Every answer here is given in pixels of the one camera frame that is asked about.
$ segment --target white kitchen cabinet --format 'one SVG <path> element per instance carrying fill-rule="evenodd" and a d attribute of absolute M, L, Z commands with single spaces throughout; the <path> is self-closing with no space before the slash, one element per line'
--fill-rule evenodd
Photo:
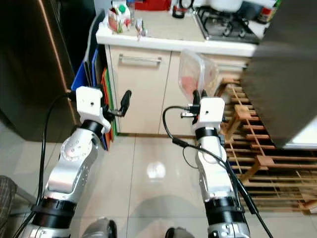
<path fill-rule="evenodd" d="M 110 54 L 117 104 L 132 91 L 119 132 L 157 134 L 171 52 L 111 46 Z"/>
<path fill-rule="evenodd" d="M 179 52 L 172 52 L 162 110 L 172 105 L 186 106 L 190 103 L 187 101 L 178 85 L 179 57 Z M 249 61 L 249 58 L 243 57 L 214 55 L 206 55 L 206 57 L 219 64 L 219 80 L 224 77 L 240 78 L 244 67 Z M 177 109 L 169 110 L 166 113 L 166 123 L 170 132 L 175 135 L 194 135 L 191 131 L 192 119 L 181 119 L 180 113 L 181 110 Z M 160 119 L 158 133 L 166 134 L 162 119 Z"/>

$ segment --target tile floor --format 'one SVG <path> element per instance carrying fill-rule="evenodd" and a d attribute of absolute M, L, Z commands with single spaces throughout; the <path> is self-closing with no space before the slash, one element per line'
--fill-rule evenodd
<path fill-rule="evenodd" d="M 40 147 L 0 126 L 0 174 L 36 194 Z M 46 181 L 59 149 L 60 144 L 47 145 Z M 195 152 L 185 153 L 191 160 Z M 21 201 L 15 205 L 27 206 Z M 119 238 L 164 238 L 171 226 L 185 227 L 197 238 L 207 237 L 198 173 L 185 164 L 181 148 L 167 138 L 118 136 L 110 152 L 99 150 L 71 224 L 72 237 L 80 237 L 100 216 L 116 221 Z M 317 237 L 315 216 L 268 212 L 262 216 L 275 238 Z M 252 237 L 265 238 L 256 218 L 246 217 Z M 5 237 L 12 237 L 23 218 L 9 219 Z"/>

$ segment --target wooden dish rack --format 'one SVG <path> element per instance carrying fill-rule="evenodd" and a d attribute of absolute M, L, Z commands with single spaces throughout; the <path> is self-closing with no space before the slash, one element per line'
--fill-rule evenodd
<path fill-rule="evenodd" d="M 238 79 L 223 79 L 230 97 L 221 125 L 229 161 L 260 210 L 317 213 L 317 154 L 277 149 Z"/>

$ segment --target kitchen cabinet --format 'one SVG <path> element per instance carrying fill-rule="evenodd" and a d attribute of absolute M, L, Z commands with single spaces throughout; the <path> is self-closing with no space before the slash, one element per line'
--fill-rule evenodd
<path fill-rule="evenodd" d="M 240 78 L 249 58 L 206 55 L 207 58 L 218 64 L 219 80 L 225 77 Z M 165 97 L 162 111 L 172 105 L 186 106 L 188 102 L 178 85 L 180 52 L 172 52 L 168 78 L 166 83 Z M 172 134 L 194 135 L 191 130 L 192 119 L 180 118 L 181 110 L 172 109 L 166 113 L 166 123 Z M 160 119 L 159 134 L 166 134 L 162 119 Z"/>
<path fill-rule="evenodd" d="M 132 91 L 119 132 L 157 134 L 171 52 L 110 46 L 110 54 L 117 105 Z"/>

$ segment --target drawer handle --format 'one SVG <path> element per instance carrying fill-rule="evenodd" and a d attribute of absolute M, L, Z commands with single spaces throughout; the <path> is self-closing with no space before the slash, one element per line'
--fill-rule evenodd
<path fill-rule="evenodd" d="M 143 57 L 132 57 L 132 56 L 124 56 L 123 54 L 119 54 L 119 60 L 132 60 L 132 61 L 140 61 L 140 62 L 153 62 L 153 63 L 161 63 L 162 58 L 158 57 L 157 59 L 152 58 L 143 58 Z"/>
<path fill-rule="evenodd" d="M 229 63 L 218 63 L 219 67 L 232 67 L 232 68 L 247 68 L 245 64 L 229 64 Z"/>

